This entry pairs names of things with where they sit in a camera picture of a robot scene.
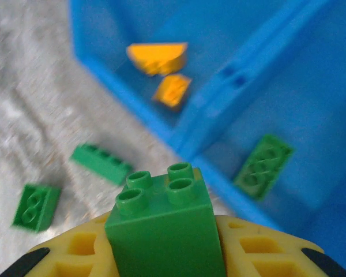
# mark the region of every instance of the green 2x4 brick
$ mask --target green 2x4 brick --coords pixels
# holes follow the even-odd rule
[[[246,160],[235,184],[254,199],[264,198],[293,152],[277,137],[264,136]]]
[[[71,159],[118,185],[124,182],[132,170],[130,164],[121,161],[106,150],[90,144],[77,146]]]
[[[26,184],[13,225],[35,232],[49,228],[60,193],[60,188]]]

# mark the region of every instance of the green lego brick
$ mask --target green lego brick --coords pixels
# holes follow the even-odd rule
[[[111,155],[105,149],[90,144],[77,146],[71,159],[118,185],[124,182],[132,170],[130,164]]]
[[[225,276],[208,191],[189,163],[128,176],[105,231],[121,277]]]
[[[60,188],[26,184],[13,225],[35,232],[49,228],[57,208],[60,193]]]
[[[293,152],[277,137],[265,135],[247,158],[235,184],[254,199],[264,198]]]

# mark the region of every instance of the yellow wedge brick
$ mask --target yellow wedge brick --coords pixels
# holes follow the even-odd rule
[[[181,75],[172,74],[166,76],[160,83],[153,100],[157,100],[168,106],[177,109],[183,102],[191,79]]]
[[[149,76],[168,75],[186,63],[187,43],[133,43],[127,55],[135,66]]]
[[[301,249],[316,244],[238,218],[216,216],[228,277],[328,277]]]

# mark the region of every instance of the orange lego brick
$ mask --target orange lego brick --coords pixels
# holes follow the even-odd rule
[[[183,102],[183,97],[191,83],[191,79],[181,74],[172,74],[165,77],[160,83],[153,97],[168,106],[178,108]]]
[[[127,55],[139,70],[149,76],[168,75],[186,63],[187,43],[133,43]]]

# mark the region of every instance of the lego stud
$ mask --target lego stud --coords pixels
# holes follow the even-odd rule
[[[128,189],[116,197],[116,206],[122,215],[133,215],[148,206],[148,199],[143,189]]]
[[[197,197],[195,181],[192,178],[176,179],[167,188],[168,200],[174,205],[184,205]]]
[[[25,212],[22,214],[22,222],[24,224],[31,223],[37,215],[37,209],[35,207],[29,207],[25,210]]]
[[[34,192],[31,194],[31,196],[27,199],[27,209],[22,214],[22,222],[25,224],[31,223],[36,215],[37,215],[37,208],[40,207],[40,203],[42,201],[42,192]]]
[[[269,163],[267,163],[265,160],[258,160],[254,163],[253,169],[256,173],[265,173],[268,172],[270,169],[268,169]]]
[[[267,176],[263,173],[252,173],[245,175],[243,180],[247,183],[248,186],[258,186],[267,183]]]
[[[42,192],[37,191],[31,194],[31,196],[27,199],[27,207],[34,207],[36,208],[42,200]]]
[[[194,178],[194,171],[190,163],[176,163],[168,167],[168,176],[170,181],[179,178]]]
[[[266,170],[271,171],[274,169],[278,169],[278,165],[280,164],[281,157],[283,157],[282,149],[279,147],[269,147],[266,151],[264,151],[259,157],[259,162],[264,162],[266,166]]]
[[[126,179],[130,189],[148,189],[152,186],[152,178],[148,171],[138,171],[129,175]]]

